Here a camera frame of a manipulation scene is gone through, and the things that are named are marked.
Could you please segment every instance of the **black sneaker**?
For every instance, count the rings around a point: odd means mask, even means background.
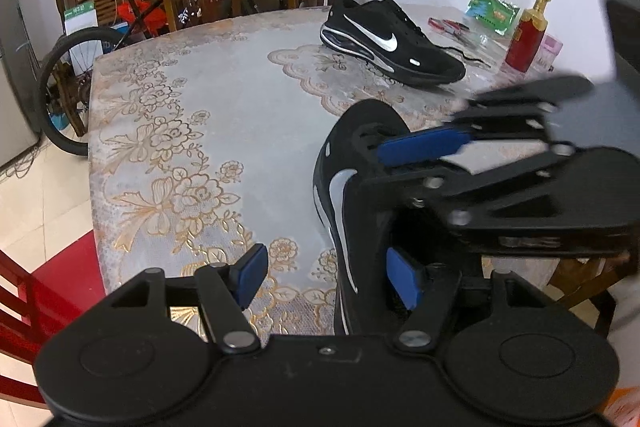
[[[465,66],[433,44],[393,0],[335,0],[320,38],[340,53],[371,62],[407,86],[457,82]]]

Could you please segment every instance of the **red chair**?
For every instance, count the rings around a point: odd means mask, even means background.
[[[16,297],[0,287],[0,303],[22,317],[0,311],[0,352],[29,364],[49,337],[105,295],[93,231],[33,273],[0,251],[0,277],[18,290]],[[1,375],[0,398],[46,408],[36,386]]]

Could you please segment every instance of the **blue gripper pad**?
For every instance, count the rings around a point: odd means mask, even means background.
[[[413,310],[422,299],[422,273],[394,248],[386,251],[386,276],[391,281],[402,303]]]
[[[436,127],[391,138],[378,146],[378,160],[385,167],[437,160],[455,154],[471,142],[469,133],[454,127]]]
[[[258,292],[269,269],[267,247],[260,243],[253,245],[238,261],[230,267],[229,277],[235,283],[231,292],[243,310],[249,307]]]

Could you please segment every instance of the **red bottle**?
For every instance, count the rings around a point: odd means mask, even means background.
[[[533,8],[522,13],[504,59],[513,69],[526,73],[533,62],[548,25],[544,12],[549,1],[551,0],[536,0]]]

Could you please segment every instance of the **floral tablecloth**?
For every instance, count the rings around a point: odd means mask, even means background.
[[[430,16],[460,16],[454,9],[406,10],[423,28]],[[332,333],[337,265],[316,216],[311,177],[337,118],[354,102],[377,98],[418,130],[500,82],[468,67],[446,89],[398,84],[321,45],[327,11],[225,20],[98,58],[90,188],[108,292],[150,266],[168,277],[192,275],[206,263],[233,263],[260,242],[268,246],[269,274],[246,316],[261,339]],[[541,147],[472,144],[453,159],[479,171]],[[537,285],[556,265],[508,263]],[[173,309],[172,316],[202,329],[195,309]]]

